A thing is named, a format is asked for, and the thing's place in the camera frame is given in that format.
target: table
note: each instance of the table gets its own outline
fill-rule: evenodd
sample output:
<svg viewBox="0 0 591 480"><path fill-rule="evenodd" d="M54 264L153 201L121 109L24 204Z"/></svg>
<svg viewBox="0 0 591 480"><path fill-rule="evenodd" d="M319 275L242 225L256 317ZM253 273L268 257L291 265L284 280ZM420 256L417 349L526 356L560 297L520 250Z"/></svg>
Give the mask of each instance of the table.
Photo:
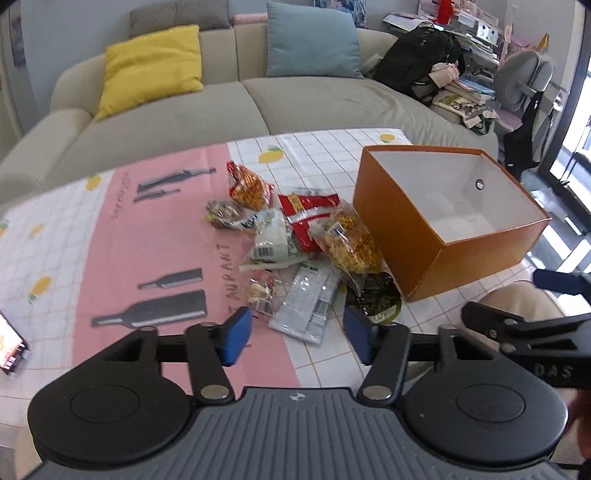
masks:
<svg viewBox="0 0 591 480"><path fill-rule="evenodd" d="M402 131L380 128L229 142L100 173L7 212L0 222L0 306L30 342L31 353L16 375L0 375L0 444L14 445L37 391L130 332L122 325L92 326L93 319L117 318L134 302L199 290L207 321L221 322L242 304L236 294L241 281L237 266L250 241L203 220L205 202L227 196L227 161L248 166L275 183L279 192L298 186L334 188L352 201L363 146L384 143L410 144ZM280 148L283 158L261 164L259 156L270 147ZM154 190L142 188L137 193L139 185L177 170L191 174L185 181L161 184L154 190L163 193L156 196L143 198ZM466 300L528 278L527 267L524 261L436 297L403 303L398 321L425 333L435 333L444 323L458 324ZM197 268L201 281L196 283L140 287ZM368 369L343 333L344 305L341 289L320 346L284 336L257 320L250 347L227 369L236 394L244 385L345 385L356 390ZM168 323L159 330L162 335L182 333L199 321ZM164 365L164 375L190 391L183 367Z"/></svg>

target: stack of books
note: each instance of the stack of books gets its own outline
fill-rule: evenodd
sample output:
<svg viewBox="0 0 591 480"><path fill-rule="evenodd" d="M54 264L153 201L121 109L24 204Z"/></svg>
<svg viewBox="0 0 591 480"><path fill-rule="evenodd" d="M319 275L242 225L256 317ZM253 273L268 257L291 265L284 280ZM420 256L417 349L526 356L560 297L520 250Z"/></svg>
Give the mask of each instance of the stack of books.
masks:
<svg viewBox="0 0 591 480"><path fill-rule="evenodd" d="M444 88L478 105L483 105L495 97L494 90L465 79L457 79L449 85L445 85Z"/></svg>

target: phone screen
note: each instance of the phone screen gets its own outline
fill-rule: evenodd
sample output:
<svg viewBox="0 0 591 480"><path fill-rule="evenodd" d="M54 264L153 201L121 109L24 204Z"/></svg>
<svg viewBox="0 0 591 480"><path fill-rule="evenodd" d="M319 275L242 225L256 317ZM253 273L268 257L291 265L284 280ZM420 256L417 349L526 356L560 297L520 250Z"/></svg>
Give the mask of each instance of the phone screen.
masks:
<svg viewBox="0 0 591 480"><path fill-rule="evenodd" d="M0 313L0 368L5 373L13 371L27 349L26 341Z"/></svg>

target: gray chair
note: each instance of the gray chair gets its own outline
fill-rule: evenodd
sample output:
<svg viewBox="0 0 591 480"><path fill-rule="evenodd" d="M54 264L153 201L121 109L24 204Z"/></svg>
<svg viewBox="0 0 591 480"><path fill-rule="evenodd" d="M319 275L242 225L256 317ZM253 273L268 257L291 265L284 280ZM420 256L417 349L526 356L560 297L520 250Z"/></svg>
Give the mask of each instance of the gray chair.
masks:
<svg viewBox="0 0 591 480"><path fill-rule="evenodd" d="M554 73L554 66L548 58L535 50L522 50L507 58L495 75L496 99L502 108L496 109L499 120L495 133L499 146L504 151L503 138L518 129L529 99L547 89ZM534 138L534 151L539 147L542 135Z"/></svg>

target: red object on shelf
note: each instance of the red object on shelf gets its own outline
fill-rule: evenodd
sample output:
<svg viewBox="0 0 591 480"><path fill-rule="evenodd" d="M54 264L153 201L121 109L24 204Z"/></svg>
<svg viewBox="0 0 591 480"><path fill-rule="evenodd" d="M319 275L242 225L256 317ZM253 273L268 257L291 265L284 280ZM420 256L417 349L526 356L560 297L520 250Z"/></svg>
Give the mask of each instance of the red object on shelf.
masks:
<svg viewBox="0 0 591 480"><path fill-rule="evenodd" d="M435 23L439 25L447 25L453 16L452 0L440 0L439 11Z"/></svg>

